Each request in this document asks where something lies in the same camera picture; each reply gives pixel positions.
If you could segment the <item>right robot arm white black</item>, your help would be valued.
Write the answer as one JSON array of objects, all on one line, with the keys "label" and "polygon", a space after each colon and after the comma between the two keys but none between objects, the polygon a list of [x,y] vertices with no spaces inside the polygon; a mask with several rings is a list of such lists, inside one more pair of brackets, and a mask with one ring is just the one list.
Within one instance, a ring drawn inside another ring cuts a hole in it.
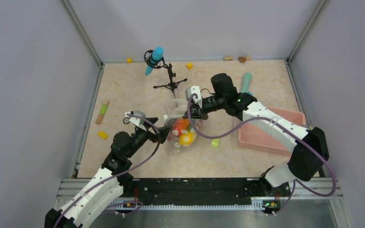
[{"label": "right robot arm white black", "polygon": [[184,115],[189,120],[208,119],[208,114],[224,110],[242,123],[250,123],[280,142],[290,153],[290,159],[267,170],[261,176],[260,191],[272,196],[279,186],[296,179],[309,181],[322,166],[327,166],[328,147],[324,131],[297,125],[271,111],[249,93],[240,93],[226,73],[211,78],[213,94],[203,98],[198,86],[185,90],[188,101]]}]

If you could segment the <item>yellow lemon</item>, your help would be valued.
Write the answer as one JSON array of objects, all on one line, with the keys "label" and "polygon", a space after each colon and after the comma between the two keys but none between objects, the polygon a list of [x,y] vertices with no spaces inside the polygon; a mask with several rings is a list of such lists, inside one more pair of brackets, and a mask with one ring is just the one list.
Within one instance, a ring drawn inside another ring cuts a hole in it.
[{"label": "yellow lemon", "polygon": [[181,134],[179,136],[178,143],[182,147],[188,147],[188,146],[190,146],[196,140],[196,137],[197,137],[197,134],[196,133],[188,132],[186,134]]}]

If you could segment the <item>red pepper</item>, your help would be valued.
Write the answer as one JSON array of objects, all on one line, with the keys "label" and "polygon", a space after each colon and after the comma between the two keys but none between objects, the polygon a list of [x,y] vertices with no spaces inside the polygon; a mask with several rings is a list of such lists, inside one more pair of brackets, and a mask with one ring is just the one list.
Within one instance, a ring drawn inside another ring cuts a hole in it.
[{"label": "red pepper", "polygon": [[190,125],[190,122],[188,119],[179,118],[174,123],[174,126],[172,128],[172,135],[174,136],[180,136],[181,134],[188,133],[188,126]]}]

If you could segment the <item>clear zip top bag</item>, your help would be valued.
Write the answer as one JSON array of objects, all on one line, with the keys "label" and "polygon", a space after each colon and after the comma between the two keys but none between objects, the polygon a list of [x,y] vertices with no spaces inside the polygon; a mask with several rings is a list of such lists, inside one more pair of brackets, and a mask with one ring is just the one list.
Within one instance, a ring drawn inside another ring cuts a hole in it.
[{"label": "clear zip top bag", "polygon": [[166,138],[167,150],[170,153],[180,153],[193,145],[199,139],[194,130],[202,130],[202,119],[192,118],[192,121],[184,118],[188,102],[184,99],[170,99],[165,102],[164,125],[171,128]]}]

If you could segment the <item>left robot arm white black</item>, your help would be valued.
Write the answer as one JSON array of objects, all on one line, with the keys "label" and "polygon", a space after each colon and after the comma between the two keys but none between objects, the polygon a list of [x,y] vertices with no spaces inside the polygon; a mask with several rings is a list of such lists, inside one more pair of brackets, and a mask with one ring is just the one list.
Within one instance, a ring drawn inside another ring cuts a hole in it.
[{"label": "left robot arm white black", "polygon": [[111,151],[91,180],[68,203],[51,209],[45,216],[46,228],[88,228],[107,206],[120,196],[133,192],[130,158],[146,143],[163,144],[171,126],[156,127],[157,117],[146,118],[137,113],[126,113],[123,120],[134,125],[134,133],[118,132],[113,137]]}]

